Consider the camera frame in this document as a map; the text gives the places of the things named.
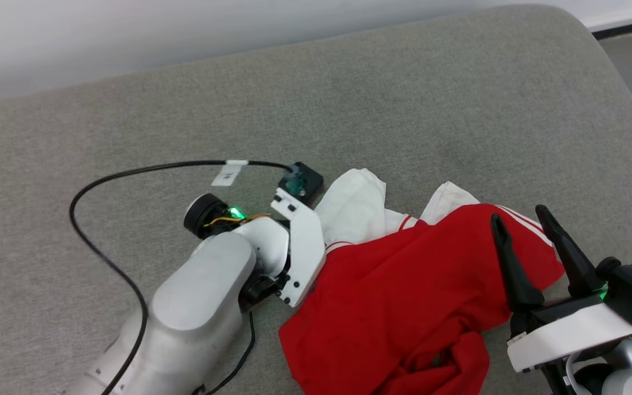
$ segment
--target red fabric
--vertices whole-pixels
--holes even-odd
[[[562,275],[555,252],[503,210],[468,205],[328,255],[313,293],[279,330],[311,394],[478,393],[489,368],[479,332],[511,313],[490,218],[498,213],[531,282]]]

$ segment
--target gray fabric surface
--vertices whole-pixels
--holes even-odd
[[[113,78],[0,103],[0,393],[62,393],[136,307],[73,234],[75,192],[226,157],[301,160],[327,182],[366,167],[412,215],[446,180],[529,216],[544,203],[594,262],[632,262],[632,96],[560,10],[496,8]],[[216,172],[118,180],[81,202],[81,225],[150,297],[197,243],[182,227],[193,197],[262,212],[280,177],[248,168],[219,190]],[[276,300],[256,310],[256,347],[221,393],[300,393],[277,333],[290,314]],[[485,334],[482,393],[548,393],[540,373],[514,373],[507,333]],[[209,387],[247,342],[244,328]]]

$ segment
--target black baseboard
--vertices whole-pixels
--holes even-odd
[[[614,27],[613,29],[601,30],[600,32],[594,32],[594,38],[597,40],[604,40],[604,38],[616,37],[621,35],[627,35],[632,33],[632,25]]]

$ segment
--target white stripe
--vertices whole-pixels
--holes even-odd
[[[537,223],[537,222],[535,222],[534,220],[529,219],[527,217],[524,217],[523,215],[520,215],[519,213],[515,212],[512,209],[506,208],[504,206],[497,206],[497,207],[502,209],[502,210],[504,210],[504,212],[506,212],[508,215],[510,215],[511,218],[516,220],[516,222],[519,222],[521,225],[524,225],[525,228],[527,228],[528,230],[530,230],[533,233],[535,233],[535,235],[538,236],[540,238],[540,240],[542,240],[544,243],[546,243],[547,245],[552,247],[552,242],[546,237],[546,235],[543,232],[538,230],[538,228],[534,227],[530,223],[525,222],[522,218],[526,218],[529,221],[534,222],[534,223]]]

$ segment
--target green led light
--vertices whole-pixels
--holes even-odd
[[[243,215],[243,213],[241,213],[240,210],[238,210],[238,208],[236,207],[231,207],[230,209],[228,209],[228,212],[230,212],[230,215],[233,218],[245,219],[245,215]]]

